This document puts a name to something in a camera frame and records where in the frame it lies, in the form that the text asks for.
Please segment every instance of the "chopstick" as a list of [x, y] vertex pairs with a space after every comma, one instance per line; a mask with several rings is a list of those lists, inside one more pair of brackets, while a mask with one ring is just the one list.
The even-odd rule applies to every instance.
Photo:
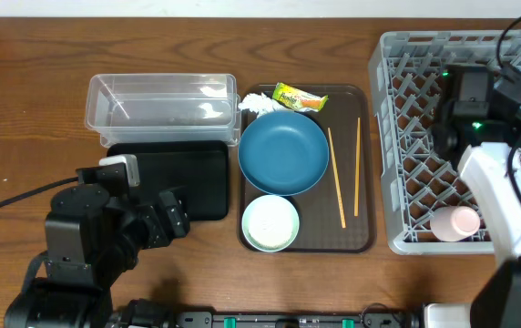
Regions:
[[340, 189], [340, 179], [337, 176], [337, 164], [335, 163], [335, 152], [333, 151], [332, 130], [327, 128], [330, 136], [330, 150], [332, 151], [333, 176], [335, 177], [335, 191], [337, 191], [337, 202], [340, 206], [340, 218], [342, 219], [342, 228], [345, 229], [345, 217], [343, 216], [342, 190]]
[[360, 118], [358, 118], [358, 140], [355, 144], [355, 194], [353, 200], [353, 216], [358, 216], [360, 206]]

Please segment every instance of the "blue plate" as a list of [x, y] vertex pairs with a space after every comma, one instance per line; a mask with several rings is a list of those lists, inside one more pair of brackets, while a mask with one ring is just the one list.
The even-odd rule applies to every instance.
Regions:
[[261, 116], [242, 134], [239, 163], [246, 179], [273, 195], [295, 195], [319, 181], [330, 159], [323, 131], [304, 115], [279, 111]]

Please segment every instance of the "gray crate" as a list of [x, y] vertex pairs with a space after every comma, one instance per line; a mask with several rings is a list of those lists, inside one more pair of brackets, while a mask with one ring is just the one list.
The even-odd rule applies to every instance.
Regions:
[[[440, 242], [431, 233], [433, 210], [454, 205], [479, 209], [451, 165], [433, 152], [427, 129], [441, 96], [437, 78], [445, 65], [478, 63], [498, 70], [495, 43], [500, 34], [388, 32], [370, 59], [370, 89], [382, 147], [386, 234], [398, 254], [494, 251], [483, 224], [477, 234], [460, 242]], [[521, 67], [521, 31], [509, 33], [502, 54], [504, 61]]]

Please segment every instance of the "green clip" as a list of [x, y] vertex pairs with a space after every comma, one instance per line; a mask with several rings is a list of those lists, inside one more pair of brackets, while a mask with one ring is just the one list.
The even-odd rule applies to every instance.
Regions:
[[236, 318], [224, 318], [224, 328], [236, 328]]
[[342, 328], [353, 328], [353, 320], [352, 319], [343, 319]]

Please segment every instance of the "white tissue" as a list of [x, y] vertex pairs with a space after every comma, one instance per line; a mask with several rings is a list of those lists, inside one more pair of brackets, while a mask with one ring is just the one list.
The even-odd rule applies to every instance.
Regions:
[[[277, 110], [292, 110], [288, 109], [285, 106], [281, 105], [277, 100], [271, 99], [264, 94], [248, 94], [246, 97], [242, 100], [242, 102], [239, 103], [239, 109], [240, 110], [249, 110], [253, 113], [257, 113], [258, 117], [265, 115], [267, 113], [271, 113], [273, 111]], [[299, 112], [306, 112], [306, 111], [317, 111], [313, 108], [301, 108], [296, 109], [295, 111]]]

